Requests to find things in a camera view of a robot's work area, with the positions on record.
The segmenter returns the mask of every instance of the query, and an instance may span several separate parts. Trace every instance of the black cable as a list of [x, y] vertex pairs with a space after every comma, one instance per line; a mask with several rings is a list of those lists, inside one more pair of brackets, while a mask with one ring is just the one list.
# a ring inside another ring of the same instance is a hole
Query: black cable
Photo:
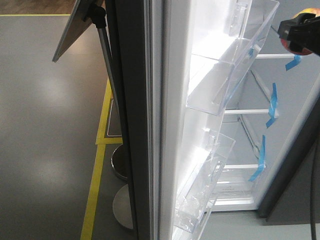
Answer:
[[278, 34], [278, 31], [276, 30], [276, 28], [275, 28], [274, 26], [271, 25], [271, 29], [272, 29], [273, 31], [275, 31], [276, 34]]
[[320, 130], [318, 131], [318, 137], [316, 139], [316, 147], [313, 156], [312, 163], [312, 172], [311, 172], [311, 184], [310, 184], [310, 230], [311, 230], [311, 239], [317, 240], [316, 233], [316, 206], [315, 206], [315, 198], [316, 198], [316, 177], [317, 171], [319, 167], [320, 160]]

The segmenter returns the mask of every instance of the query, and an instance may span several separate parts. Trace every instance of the refrigerator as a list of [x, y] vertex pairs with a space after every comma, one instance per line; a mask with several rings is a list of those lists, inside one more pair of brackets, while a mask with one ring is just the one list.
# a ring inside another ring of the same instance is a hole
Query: refrigerator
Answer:
[[105, 5], [137, 238], [198, 240], [211, 214], [257, 210], [320, 93], [319, 57], [295, 61], [277, 29], [320, 4]]

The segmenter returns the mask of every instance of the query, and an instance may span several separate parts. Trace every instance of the black clamp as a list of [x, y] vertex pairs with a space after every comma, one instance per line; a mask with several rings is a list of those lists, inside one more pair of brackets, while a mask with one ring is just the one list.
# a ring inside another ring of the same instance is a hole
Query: black clamp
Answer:
[[104, 29], [106, 24], [106, 10], [102, 6], [92, 3], [88, 9], [86, 18], [90, 18], [97, 29]]
[[320, 55], [320, 16], [301, 13], [280, 23], [279, 37], [288, 41], [288, 48], [301, 53], [304, 48]]

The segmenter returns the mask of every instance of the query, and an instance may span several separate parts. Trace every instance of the yellow floor marking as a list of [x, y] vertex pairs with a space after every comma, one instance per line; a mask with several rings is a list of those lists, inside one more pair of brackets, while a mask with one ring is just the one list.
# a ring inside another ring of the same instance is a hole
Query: yellow floor marking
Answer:
[[112, 91], [111, 91], [111, 86], [108, 79], [106, 82], [100, 122], [99, 122], [98, 132], [96, 136], [95, 144], [97, 145], [97, 149], [96, 149], [93, 173], [92, 173], [92, 178], [90, 183], [88, 200], [85, 208], [80, 240], [91, 240], [92, 238], [92, 232], [94, 229], [97, 202], [98, 202], [98, 196], [99, 196], [100, 180], [101, 180], [101, 174], [102, 174], [104, 158], [105, 158], [106, 145], [122, 144], [121, 137], [105, 138], [111, 97], [112, 97]]
[[107, 128], [108, 112], [110, 108], [111, 86], [109, 79], [106, 82], [103, 105], [101, 110], [100, 122], [96, 139], [104, 139]]
[[55, 17], [70, 16], [70, 14], [0, 14], [0, 17]]
[[88, 200], [86, 202], [80, 240], [90, 240], [92, 237], [100, 188], [100, 180], [102, 168], [104, 165], [105, 151], [106, 145], [101, 144], [97, 146], [93, 174], [91, 178]]
[[107, 138], [101, 138], [97, 139], [95, 144], [122, 144], [122, 137], [107, 137]]

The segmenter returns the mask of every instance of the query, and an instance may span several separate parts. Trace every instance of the metal pole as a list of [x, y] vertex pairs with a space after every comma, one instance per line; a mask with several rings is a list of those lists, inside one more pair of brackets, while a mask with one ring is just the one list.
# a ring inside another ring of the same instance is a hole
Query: metal pole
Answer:
[[117, 93], [116, 93], [115, 82], [114, 82], [115, 79], [114, 79], [114, 75], [112, 72], [112, 54], [111, 54], [111, 50], [110, 50], [110, 45], [109, 45], [109, 40], [108, 40], [106, 28], [98, 28], [98, 33], [99, 33], [100, 44], [101, 44], [102, 53], [103, 53], [103, 57], [104, 57], [104, 62], [105, 62], [105, 66], [106, 66], [106, 71], [108, 73], [108, 77], [109, 77], [109, 81], [110, 81], [110, 85], [111, 85], [113, 100], [114, 100], [114, 103], [115, 103], [117, 110], [119, 111]]

